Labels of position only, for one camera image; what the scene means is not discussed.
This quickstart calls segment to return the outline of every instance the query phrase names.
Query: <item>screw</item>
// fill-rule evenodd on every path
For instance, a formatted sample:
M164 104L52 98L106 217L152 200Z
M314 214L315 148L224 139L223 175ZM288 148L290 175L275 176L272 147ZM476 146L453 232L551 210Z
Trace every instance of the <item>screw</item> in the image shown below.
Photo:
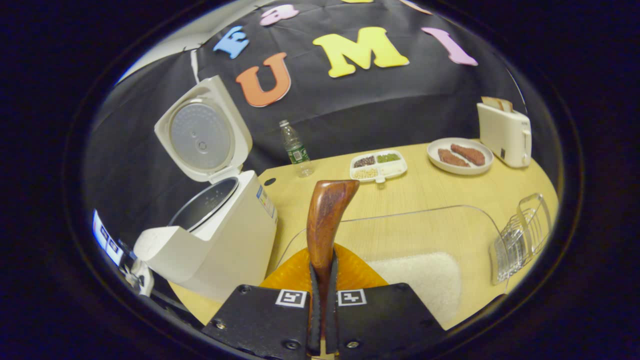
M297 350L298 348L300 348L300 344L296 341L286 341L284 343L284 347L288 348L289 350Z

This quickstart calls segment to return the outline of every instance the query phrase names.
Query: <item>bottle label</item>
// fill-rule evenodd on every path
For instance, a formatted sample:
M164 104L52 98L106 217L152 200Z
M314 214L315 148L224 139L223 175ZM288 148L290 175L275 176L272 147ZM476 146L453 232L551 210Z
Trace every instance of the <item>bottle label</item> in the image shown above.
M304 145L301 145L297 149L293 149L292 151L287 152L289 154L289 159L292 164L299 164L303 161L309 160L309 155L307 154L307 150Z

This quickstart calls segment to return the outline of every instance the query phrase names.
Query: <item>toaster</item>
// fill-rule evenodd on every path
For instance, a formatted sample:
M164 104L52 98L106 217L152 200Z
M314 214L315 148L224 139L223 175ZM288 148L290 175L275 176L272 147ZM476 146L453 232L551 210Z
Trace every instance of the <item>toaster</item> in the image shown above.
M477 104L480 141L510 167L531 163L531 123L515 110L508 111L483 103Z

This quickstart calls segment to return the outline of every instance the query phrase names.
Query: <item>grains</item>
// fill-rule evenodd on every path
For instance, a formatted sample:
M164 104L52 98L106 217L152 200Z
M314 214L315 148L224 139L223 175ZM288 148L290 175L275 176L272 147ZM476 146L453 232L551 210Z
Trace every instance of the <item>grains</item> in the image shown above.
M353 163L353 167L364 167L367 165L373 165L375 160L373 160L373 156L369 156L367 158L360 159Z
M386 163L388 161L400 160L396 154L378 155L378 163Z
M384 164L380 168L380 174L383 176L387 175L396 175L403 172L402 164L394 163L394 164Z
M370 177L378 176L378 171L375 168L369 168L365 170L358 170L353 174L355 179L367 179Z
M454 257L446 252L433 252L368 261L367 264L389 284L409 284L442 327L448 329L456 324L454 319L462 294L462 271Z

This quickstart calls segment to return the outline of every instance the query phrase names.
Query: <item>beans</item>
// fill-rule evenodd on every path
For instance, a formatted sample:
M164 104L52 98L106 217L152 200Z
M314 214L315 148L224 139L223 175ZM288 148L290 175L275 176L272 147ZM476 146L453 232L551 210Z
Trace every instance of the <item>beans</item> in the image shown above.
M353 163L353 167L364 167L367 165L373 165L375 160L373 160L373 156L369 156L367 158L360 159Z
M378 171L375 168L358 170L353 174L353 177L355 177L356 179L367 179L376 176L378 176Z
M378 155L378 163L386 163L388 161L400 160L396 154Z

